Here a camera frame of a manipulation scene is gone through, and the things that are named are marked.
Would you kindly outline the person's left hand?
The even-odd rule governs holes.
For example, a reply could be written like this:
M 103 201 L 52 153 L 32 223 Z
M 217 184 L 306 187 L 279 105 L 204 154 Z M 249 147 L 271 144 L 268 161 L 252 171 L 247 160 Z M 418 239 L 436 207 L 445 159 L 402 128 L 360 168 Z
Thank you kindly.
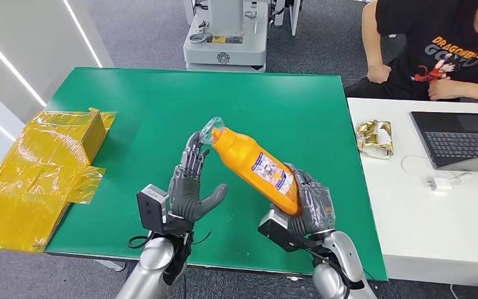
M 428 97 L 430 100 L 449 100 L 462 97 L 461 82 L 449 78 L 435 80 L 429 84 Z

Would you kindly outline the person's right hand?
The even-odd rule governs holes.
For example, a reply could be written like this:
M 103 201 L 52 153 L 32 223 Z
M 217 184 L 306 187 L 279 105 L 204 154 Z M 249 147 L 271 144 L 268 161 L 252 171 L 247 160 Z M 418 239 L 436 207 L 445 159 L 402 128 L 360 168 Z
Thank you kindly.
M 384 64 L 369 65 L 367 70 L 367 79 L 372 83 L 384 83 L 388 80 L 391 67 Z

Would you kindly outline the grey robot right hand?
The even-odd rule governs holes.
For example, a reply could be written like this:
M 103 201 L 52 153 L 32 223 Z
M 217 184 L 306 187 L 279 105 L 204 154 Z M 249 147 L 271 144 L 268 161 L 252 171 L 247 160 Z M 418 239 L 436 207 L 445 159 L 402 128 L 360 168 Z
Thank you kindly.
M 296 180 L 300 212 L 289 216 L 272 205 L 268 213 L 270 220 L 301 236 L 323 237 L 335 231 L 334 206 L 329 189 L 293 164 L 285 163 L 284 165 L 291 170 Z

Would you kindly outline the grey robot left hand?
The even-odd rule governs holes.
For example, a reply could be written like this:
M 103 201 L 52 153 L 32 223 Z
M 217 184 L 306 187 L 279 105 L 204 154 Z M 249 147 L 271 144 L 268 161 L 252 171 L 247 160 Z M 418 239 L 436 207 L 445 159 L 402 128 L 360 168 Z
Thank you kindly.
M 199 221 L 216 208 L 228 191 L 226 184 L 219 184 L 213 193 L 200 197 L 200 177 L 205 158 L 210 152 L 208 148 L 202 149 L 202 146 L 200 132 L 193 132 L 185 144 L 180 163 L 174 168 L 168 190 L 169 214 L 190 223 Z

